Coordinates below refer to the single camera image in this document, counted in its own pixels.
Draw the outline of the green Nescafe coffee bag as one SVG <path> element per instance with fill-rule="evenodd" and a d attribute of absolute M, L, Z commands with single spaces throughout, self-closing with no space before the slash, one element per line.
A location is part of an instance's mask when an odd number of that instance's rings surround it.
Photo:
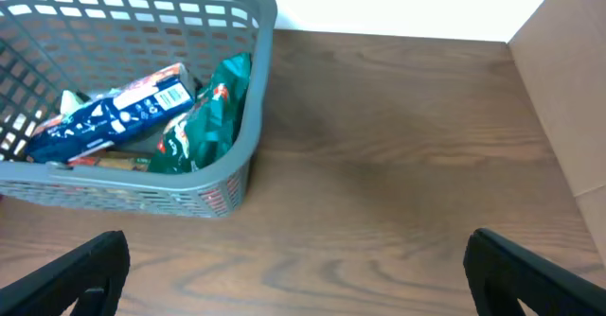
<path fill-rule="evenodd" d="M 148 171 L 194 172 L 231 150 L 240 131 L 251 70 L 252 55 L 247 52 L 222 60 L 197 93 L 194 106 L 168 123 Z"/>

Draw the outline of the Kleenex tissue multipack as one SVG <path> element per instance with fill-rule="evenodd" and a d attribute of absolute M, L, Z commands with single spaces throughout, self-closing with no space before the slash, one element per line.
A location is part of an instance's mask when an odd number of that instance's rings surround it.
<path fill-rule="evenodd" d="M 95 97 L 38 126 L 24 155 L 29 162 L 69 163 L 156 131 L 193 107 L 198 80 L 178 62 Z"/>

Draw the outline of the light teal small packet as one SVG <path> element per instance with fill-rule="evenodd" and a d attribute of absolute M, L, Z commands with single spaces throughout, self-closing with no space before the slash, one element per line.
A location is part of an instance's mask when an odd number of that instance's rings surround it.
<path fill-rule="evenodd" d="M 74 113 L 81 105 L 88 102 L 90 97 L 83 92 L 77 91 L 69 91 L 63 90 L 60 104 L 60 113 L 61 114 L 72 114 Z"/>

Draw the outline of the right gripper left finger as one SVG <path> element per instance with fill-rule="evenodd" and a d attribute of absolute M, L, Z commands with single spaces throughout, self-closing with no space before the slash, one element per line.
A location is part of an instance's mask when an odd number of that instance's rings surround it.
<path fill-rule="evenodd" d="M 130 269 L 121 231 L 104 232 L 1 289 L 1 314 L 116 314 Z"/>

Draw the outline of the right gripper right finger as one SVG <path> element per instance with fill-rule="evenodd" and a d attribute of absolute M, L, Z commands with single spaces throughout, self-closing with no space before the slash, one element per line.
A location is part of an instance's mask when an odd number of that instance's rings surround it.
<path fill-rule="evenodd" d="M 605 289 L 487 228 L 469 237 L 463 266 L 479 315 L 605 315 Z"/>

